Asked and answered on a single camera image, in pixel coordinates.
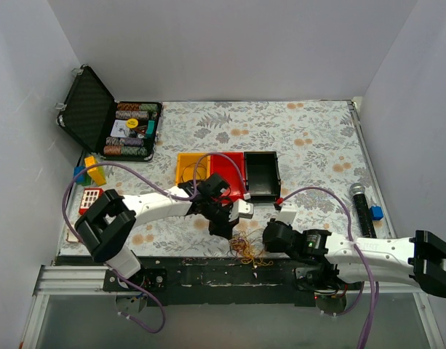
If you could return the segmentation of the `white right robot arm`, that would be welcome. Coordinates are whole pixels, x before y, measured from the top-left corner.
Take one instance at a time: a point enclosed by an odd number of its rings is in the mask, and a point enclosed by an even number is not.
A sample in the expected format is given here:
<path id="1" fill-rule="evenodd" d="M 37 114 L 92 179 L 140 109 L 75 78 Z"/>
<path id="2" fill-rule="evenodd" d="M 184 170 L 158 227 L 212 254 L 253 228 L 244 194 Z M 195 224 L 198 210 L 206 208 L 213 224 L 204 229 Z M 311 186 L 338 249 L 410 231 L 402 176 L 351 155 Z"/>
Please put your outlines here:
<path id="1" fill-rule="evenodd" d="M 284 253 L 309 266 L 296 284 L 302 290 L 335 289 L 368 281 L 418 287 L 446 299 L 446 242 L 426 230 L 410 238 L 356 238 L 328 230 L 298 232 L 271 221 L 263 232 L 265 250 Z"/>

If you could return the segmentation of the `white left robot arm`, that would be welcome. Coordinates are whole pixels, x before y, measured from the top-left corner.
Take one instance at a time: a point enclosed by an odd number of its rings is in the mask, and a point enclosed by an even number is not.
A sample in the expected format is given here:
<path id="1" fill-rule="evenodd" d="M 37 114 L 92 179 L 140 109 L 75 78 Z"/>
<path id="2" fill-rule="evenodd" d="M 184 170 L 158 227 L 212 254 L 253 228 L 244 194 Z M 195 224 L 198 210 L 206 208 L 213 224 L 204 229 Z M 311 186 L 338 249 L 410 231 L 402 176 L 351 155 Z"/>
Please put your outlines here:
<path id="1" fill-rule="evenodd" d="M 92 259 L 119 274 L 119 281 L 130 291 L 141 288 L 145 277 L 139 259 L 126 247 L 134 228 L 168 217 L 200 214 L 209 221 L 209 232 L 232 239 L 233 227 L 244 214 L 252 216 L 251 204 L 243 199 L 229 202 L 223 194 L 228 183 L 218 174 L 206 180 L 187 181 L 166 190 L 121 196 L 115 190 L 103 192 L 76 221 L 74 229 Z"/>

